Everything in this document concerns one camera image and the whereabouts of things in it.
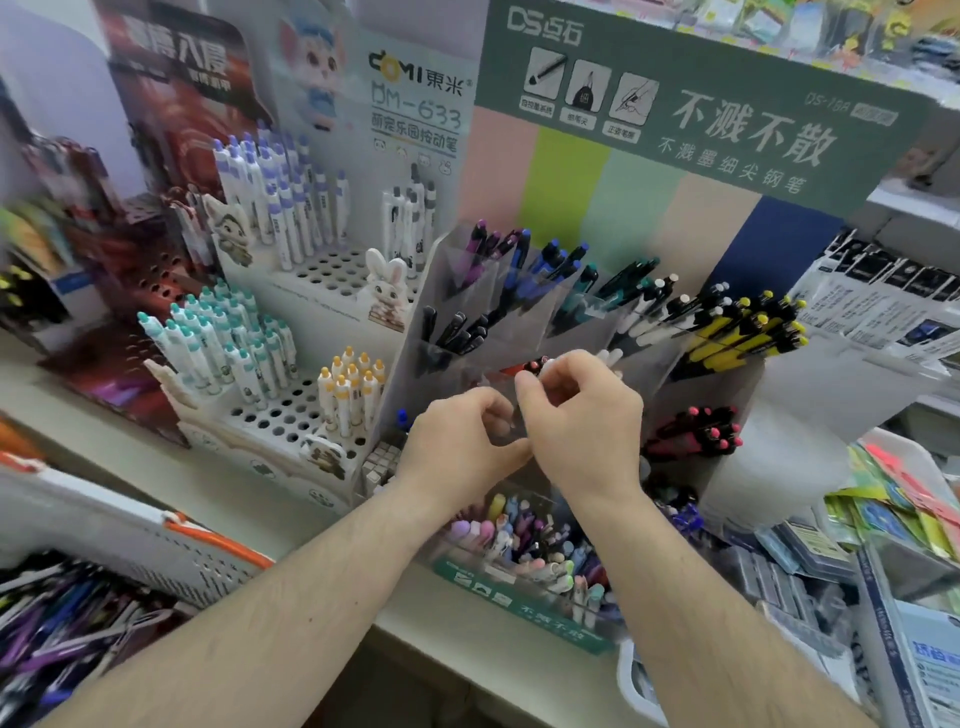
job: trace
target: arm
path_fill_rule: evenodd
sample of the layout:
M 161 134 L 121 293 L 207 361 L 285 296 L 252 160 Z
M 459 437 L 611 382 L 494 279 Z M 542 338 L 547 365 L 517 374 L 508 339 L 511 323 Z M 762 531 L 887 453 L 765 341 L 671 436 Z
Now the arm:
M 420 546 L 530 458 L 526 440 L 497 448 L 487 437 L 485 425 L 502 432 L 512 414 L 487 388 L 431 404 L 389 488 L 78 691 L 43 728 L 166 728 L 197 716 L 213 726 L 299 728 Z
M 596 546 L 674 728 L 876 728 L 640 490 L 636 392 L 586 352 L 540 379 L 521 372 L 516 389 L 537 461 Z

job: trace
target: cartoon animal standee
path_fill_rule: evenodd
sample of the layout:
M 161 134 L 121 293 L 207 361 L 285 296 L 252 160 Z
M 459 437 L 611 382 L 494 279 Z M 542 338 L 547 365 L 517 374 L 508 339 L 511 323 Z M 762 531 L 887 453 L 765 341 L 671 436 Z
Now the cartoon animal standee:
M 213 243 L 237 265 L 249 268 L 252 242 L 250 220 L 239 205 L 227 205 L 213 195 L 204 195 L 204 209 L 213 232 Z
M 347 62 L 339 31 L 292 18 L 280 23 L 280 47 L 302 91 L 296 102 L 298 113 L 314 129 L 329 132 L 336 122 L 336 98 Z
M 379 319 L 392 328 L 403 330 L 404 315 L 409 306 L 407 294 L 407 264 L 400 258 L 389 263 L 376 248 L 367 250 L 366 290 L 373 298 L 372 319 Z

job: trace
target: ds logo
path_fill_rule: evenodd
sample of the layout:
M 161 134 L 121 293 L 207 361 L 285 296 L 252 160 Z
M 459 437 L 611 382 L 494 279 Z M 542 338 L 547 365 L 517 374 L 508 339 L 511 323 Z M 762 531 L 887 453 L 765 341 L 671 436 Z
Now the ds logo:
M 510 6 L 507 30 L 519 31 L 528 36 L 562 40 L 567 45 L 580 45 L 584 36 L 583 23 L 561 17 L 545 17 L 540 11 L 527 10 L 519 5 Z

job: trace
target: right hand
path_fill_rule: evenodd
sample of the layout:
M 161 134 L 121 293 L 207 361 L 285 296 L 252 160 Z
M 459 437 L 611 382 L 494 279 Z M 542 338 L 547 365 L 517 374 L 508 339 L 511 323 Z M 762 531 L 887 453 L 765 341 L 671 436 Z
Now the right hand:
M 540 378 L 516 375 L 534 457 L 565 496 L 637 488 L 643 399 L 591 353 L 568 352 Z

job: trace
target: pink stripe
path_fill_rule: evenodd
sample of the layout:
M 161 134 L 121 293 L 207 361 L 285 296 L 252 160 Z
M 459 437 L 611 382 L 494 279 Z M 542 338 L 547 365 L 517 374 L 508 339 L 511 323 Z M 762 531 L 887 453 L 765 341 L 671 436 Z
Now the pink stripe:
M 458 220 L 482 218 L 487 230 L 504 232 L 517 224 L 539 133 L 535 124 L 473 108 Z

